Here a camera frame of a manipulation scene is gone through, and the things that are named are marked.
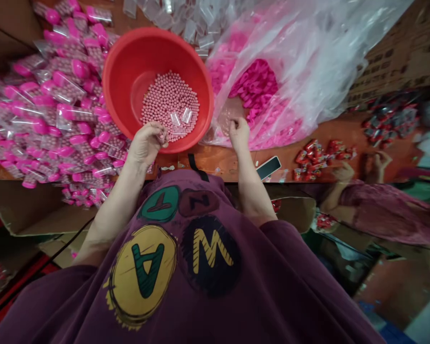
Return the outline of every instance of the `black strap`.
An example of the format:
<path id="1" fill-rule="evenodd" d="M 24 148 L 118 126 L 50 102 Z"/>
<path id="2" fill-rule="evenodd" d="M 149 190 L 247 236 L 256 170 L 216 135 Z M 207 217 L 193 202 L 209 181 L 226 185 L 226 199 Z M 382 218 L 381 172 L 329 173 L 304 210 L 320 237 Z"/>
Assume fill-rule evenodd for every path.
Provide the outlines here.
<path id="1" fill-rule="evenodd" d="M 209 182 L 209 176 L 204 171 L 200 170 L 196 166 L 196 160 L 194 160 L 194 154 L 188 153 L 188 160 L 190 162 L 190 167 L 193 171 L 196 171 L 201 176 L 201 179 L 204 182 Z"/>

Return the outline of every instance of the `red plastic basin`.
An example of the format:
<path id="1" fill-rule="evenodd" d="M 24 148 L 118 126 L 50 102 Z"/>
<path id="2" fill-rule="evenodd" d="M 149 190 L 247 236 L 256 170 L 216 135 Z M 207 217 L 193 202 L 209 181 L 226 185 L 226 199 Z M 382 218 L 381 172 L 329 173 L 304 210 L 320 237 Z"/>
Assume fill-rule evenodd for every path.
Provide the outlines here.
<path id="1" fill-rule="evenodd" d="M 143 96 L 157 74 L 177 72 L 196 93 L 199 116 L 194 130 L 169 143 L 162 153 L 179 153 L 194 146 L 207 132 L 214 109 L 209 73 L 194 49 L 179 36 L 158 28 L 135 29 L 112 47 L 103 74 L 107 108 L 130 139 L 142 127 Z"/>

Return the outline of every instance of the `pile of red packages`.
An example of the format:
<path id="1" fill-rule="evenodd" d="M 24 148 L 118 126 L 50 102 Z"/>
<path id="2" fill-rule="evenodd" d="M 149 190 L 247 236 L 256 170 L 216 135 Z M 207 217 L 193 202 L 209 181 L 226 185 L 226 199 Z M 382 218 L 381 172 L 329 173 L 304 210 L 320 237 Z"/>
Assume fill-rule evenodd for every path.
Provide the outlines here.
<path id="1" fill-rule="evenodd" d="M 295 182 L 314 182 L 322 175 L 322 169 L 333 160 L 351 160 L 357 156 L 357 147 L 347 148 L 342 141 L 331 140 L 326 150 L 317 139 L 311 140 L 295 158 L 299 168 L 293 170 Z"/>
<path id="2" fill-rule="evenodd" d="M 99 207 L 124 165 L 130 140 L 113 122 L 102 93 L 105 59 L 118 36 L 111 12 L 62 0 L 34 3 L 53 25 L 40 51 L 0 77 L 0 164 L 23 186 L 54 183 L 68 204 Z"/>

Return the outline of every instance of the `woman's left hand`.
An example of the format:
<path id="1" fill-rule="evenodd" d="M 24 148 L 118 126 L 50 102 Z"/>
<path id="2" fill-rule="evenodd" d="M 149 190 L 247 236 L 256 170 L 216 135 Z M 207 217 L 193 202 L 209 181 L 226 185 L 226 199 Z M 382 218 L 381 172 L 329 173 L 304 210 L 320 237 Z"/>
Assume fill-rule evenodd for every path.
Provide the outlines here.
<path id="1" fill-rule="evenodd" d="M 341 162 L 343 164 L 342 167 L 336 168 L 333 171 L 333 175 L 339 182 L 348 183 L 353 178 L 355 171 L 354 169 L 345 161 Z"/>
<path id="2" fill-rule="evenodd" d="M 148 122 L 135 134 L 127 160 L 146 166 L 153 164 L 161 148 L 169 146 L 167 128 L 158 122 Z"/>

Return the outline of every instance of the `woman's right hand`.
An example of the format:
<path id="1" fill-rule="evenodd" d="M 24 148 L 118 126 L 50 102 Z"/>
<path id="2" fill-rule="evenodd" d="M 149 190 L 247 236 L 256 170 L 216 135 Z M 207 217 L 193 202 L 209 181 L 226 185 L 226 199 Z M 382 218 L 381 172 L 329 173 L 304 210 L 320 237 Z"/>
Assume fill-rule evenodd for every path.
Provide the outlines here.
<path id="1" fill-rule="evenodd" d="M 250 136 L 250 127 L 247 121 L 243 117 L 232 119 L 229 123 L 229 138 L 231 139 L 231 144 L 233 145 L 236 154 L 242 153 L 244 151 L 249 151 L 248 149 L 248 137 Z"/>

